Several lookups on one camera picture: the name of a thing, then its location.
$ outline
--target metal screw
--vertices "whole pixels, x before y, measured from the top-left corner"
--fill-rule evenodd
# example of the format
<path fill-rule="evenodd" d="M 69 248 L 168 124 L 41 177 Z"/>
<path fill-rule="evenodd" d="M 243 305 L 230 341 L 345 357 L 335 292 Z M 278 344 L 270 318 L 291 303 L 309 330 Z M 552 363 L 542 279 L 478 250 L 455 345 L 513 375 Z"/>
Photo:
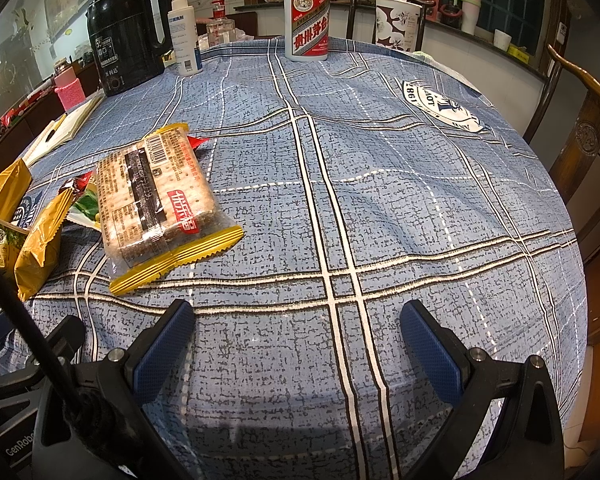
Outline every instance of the metal screw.
<path fill-rule="evenodd" d="M 117 363 L 125 356 L 125 351 L 122 348 L 114 348 L 107 354 L 107 359 Z"/>
<path fill-rule="evenodd" d="M 487 352 L 482 348 L 473 347 L 469 350 L 469 355 L 474 361 L 484 361 L 487 358 Z"/>
<path fill-rule="evenodd" d="M 536 368 L 542 368 L 544 366 L 544 360 L 539 355 L 532 355 L 529 359 L 531 364 Z"/>

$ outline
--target paper cup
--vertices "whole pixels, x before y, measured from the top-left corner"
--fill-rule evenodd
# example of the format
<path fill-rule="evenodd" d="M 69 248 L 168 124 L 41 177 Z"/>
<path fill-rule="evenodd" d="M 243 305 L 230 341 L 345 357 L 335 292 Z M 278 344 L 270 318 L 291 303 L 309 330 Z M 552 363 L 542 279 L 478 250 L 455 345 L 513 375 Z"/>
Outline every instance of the paper cup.
<path fill-rule="evenodd" d="M 421 9 L 400 0 L 376 0 L 376 45 L 413 52 Z"/>
<path fill-rule="evenodd" d="M 511 43 L 511 36 L 506 32 L 496 29 L 493 33 L 493 46 L 506 52 L 509 49 L 509 43 Z"/>

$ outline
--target kettle handle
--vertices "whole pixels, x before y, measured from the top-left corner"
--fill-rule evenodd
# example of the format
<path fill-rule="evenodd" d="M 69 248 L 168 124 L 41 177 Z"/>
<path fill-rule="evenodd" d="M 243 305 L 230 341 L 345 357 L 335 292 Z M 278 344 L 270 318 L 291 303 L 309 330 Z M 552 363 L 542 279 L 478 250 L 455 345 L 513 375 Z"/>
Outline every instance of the kettle handle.
<path fill-rule="evenodd" d="M 154 53 L 157 56 L 161 56 L 162 54 L 166 54 L 168 51 L 173 50 L 171 32 L 169 30 L 169 17 L 167 15 L 171 10 L 171 0 L 158 0 L 158 8 L 160 10 L 162 30 L 164 31 L 164 39 L 161 43 L 158 42 L 158 35 L 155 31 L 154 12 L 151 8 L 151 0 L 144 0 L 144 15 L 148 22 L 149 42 L 151 43 Z"/>

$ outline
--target spray bottle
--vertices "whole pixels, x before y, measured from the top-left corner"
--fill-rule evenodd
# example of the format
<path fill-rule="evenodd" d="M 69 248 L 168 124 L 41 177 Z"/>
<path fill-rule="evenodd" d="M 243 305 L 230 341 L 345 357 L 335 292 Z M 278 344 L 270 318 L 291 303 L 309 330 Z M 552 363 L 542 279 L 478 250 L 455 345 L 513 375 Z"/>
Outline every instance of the spray bottle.
<path fill-rule="evenodd" d="M 324 61 L 329 49 L 331 0 L 285 0 L 285 56 Z"/>
<path fill-rule="evenodd" d="M 188 76 L 202 70 L 196 13 L 187 0 L 173 0 L 168 13 L 169 30 L 173 41 L 173 51 L 178 63 L 178 74 Z"/>

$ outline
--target windowsill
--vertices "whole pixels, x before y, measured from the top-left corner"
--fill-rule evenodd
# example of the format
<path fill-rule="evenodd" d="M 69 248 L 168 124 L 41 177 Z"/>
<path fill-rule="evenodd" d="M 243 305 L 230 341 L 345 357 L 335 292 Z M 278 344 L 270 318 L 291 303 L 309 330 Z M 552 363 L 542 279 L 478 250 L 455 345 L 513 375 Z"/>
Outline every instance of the windowsill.
<path fill-rule="evenodd" d="M 349 1 L 332 0 L 331 5 L 336 6 L 336 7 L 349 7 Z M 235 7 L 235 10 L 236 10 L 236 12 L 248 12 L 250 10 L 275 9 L 276 7 L 284 7 L 284 4 L 282 2 L 273 3 L 273 4 L 268 4 L 266 2 L 262 2 L 261 4 L 244 5 L 244 6 L 240 6 L 240 7 Z M 374 6 L 374 5 L 358 3 L 358 9 L 374 10 L 375 8 L 376 8 L 376 6 Z M 446 30 L 447 32 L 449 32 L 451 34 L 456 34 L 457 36 L 460 36 L 461 38 L 465 38 L 466 40 L 473 41 L 474 43 L 477 43 L 480 46 L 483 46 L 485 48 L 488 48 L 492 52 L 496 52 L 497 54 L 499 54 L 503 58 L 506 58 L 510 62 L 513 62 L 516 65 L 526 69 L 528 72 L 530 72 L 531 74 L 536 76 L 542 82 L 545 82 L 547 80 L 546 76 L 544 74 L 542 74 L 539 70 L 533 68 L 531 65 L 528 65 L 527 63 L 525 63 L 523 61 L 520 61 L 517 57 L 510 56 L 503 50 L 500 50 L 499 48 L 493 46 L 492 43 L 489 43 L 488 41 L 485 41 L 481 38 L 478 38 L 477 36 L 467 34 L 466 32 L 462 32 L 462 30 L 459 30 L 458 28 L 449 27 L 448 25 L 443 25 L 442 23 L 439 23 L 439 22 L 427 21 L 426 26 L 427 27 L 429 27 L 429 26 L 439 27 L 439 28 Z"/>

